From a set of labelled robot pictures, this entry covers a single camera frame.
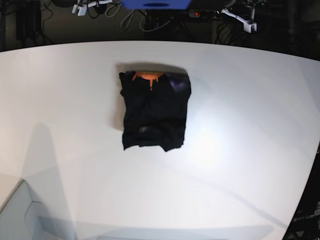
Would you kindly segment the black power strip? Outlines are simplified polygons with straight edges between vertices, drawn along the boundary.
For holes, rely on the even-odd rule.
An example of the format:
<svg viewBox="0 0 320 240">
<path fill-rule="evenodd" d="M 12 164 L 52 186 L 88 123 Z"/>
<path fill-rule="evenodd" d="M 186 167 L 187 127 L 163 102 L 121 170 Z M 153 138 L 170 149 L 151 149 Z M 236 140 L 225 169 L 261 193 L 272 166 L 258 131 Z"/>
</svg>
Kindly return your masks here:
<svg viewBox="0 0 320 240">
<path fill-rule="evenodd" d="M 191 9 L 188 12 L 190 18 L 195 19 L 220 19 L 221 14 L 216 10 Z"/>
</svg>

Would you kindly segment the blue plastic box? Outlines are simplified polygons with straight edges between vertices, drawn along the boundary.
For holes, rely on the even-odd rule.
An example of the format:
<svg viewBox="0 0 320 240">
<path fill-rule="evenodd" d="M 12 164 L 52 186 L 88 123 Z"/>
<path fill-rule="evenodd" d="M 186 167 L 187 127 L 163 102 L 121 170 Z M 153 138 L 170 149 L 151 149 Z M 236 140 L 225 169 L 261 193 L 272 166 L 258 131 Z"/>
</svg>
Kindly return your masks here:
<svg viewBox="0 0 320 240">
<path fill-rule="evenodd" d="M 191 0 L 122 0 L 129 10 L 184 10 Z"/>
</svg>

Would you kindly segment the black printed t-shirt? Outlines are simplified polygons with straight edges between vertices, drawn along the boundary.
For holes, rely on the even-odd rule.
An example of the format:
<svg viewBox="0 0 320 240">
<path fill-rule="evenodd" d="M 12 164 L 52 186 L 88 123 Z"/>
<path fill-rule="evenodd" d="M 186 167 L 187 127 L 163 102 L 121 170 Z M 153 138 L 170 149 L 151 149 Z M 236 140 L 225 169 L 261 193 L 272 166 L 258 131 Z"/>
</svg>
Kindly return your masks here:
<svg viewBox="0 0 320 240">
<path fill-rule="evenodd" d="M 122 145 L 159 146 L 165 152 L 184 144 L 188 101 L 186 73 L 126 71 L 119 73 L 125 104 Z"/>
</svg>

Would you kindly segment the white bin at table corner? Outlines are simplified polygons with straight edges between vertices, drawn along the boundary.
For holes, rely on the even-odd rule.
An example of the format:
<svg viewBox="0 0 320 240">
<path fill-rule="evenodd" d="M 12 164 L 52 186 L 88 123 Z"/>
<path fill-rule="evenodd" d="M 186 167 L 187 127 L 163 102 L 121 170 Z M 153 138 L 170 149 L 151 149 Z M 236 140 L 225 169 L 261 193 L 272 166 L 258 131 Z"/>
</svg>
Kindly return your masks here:
<svg viewBox="0 0 320 240">
<path fill-rule="evenodd" d="M 2 240 L 75 240 L 70 221 L 50 216 L 49 209 L 35 200 L 26 181 L 21 180 L 0 207 Z"/>
</svg>

